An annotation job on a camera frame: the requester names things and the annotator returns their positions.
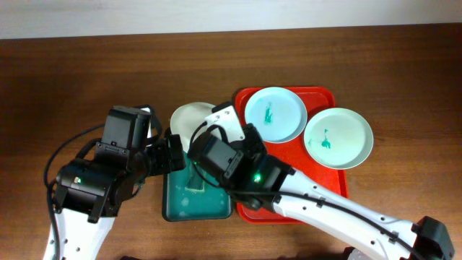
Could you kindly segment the green yellow sponge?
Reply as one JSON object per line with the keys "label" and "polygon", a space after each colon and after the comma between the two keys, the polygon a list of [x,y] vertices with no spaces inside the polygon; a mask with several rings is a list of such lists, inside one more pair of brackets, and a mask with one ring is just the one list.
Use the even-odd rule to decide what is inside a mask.
{"label": "green yellow sponge", "polygon": [[191,192],[204,192],[204,180],[195,170],[191,171],[190,178],[185,185],[185,190]]}

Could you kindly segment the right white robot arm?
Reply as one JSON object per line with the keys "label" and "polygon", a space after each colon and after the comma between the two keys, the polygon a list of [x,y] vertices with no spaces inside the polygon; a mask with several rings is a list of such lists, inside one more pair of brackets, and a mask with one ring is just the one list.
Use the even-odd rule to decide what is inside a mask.
{"label": "right white robot arm", "polygon": [[232,200],[318,228],[349,244],[347,259],[452,260],[448,229],[425,216],[417,223],[375,212],[269,155],[256,127],[240,125],[229,102],[212,108],[192,133],[188,158]]}

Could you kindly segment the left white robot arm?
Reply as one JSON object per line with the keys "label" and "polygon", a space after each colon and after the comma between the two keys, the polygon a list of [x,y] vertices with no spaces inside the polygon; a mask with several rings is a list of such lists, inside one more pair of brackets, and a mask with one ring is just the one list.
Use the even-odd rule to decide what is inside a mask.
{"label": "left white robot arm", "polygon": [[45,181],[51,221],[44,259],[95,259],[123,202],[152,176],[185,168],[180,137],[163,132],[149,105],[113,106],[74,159]]}

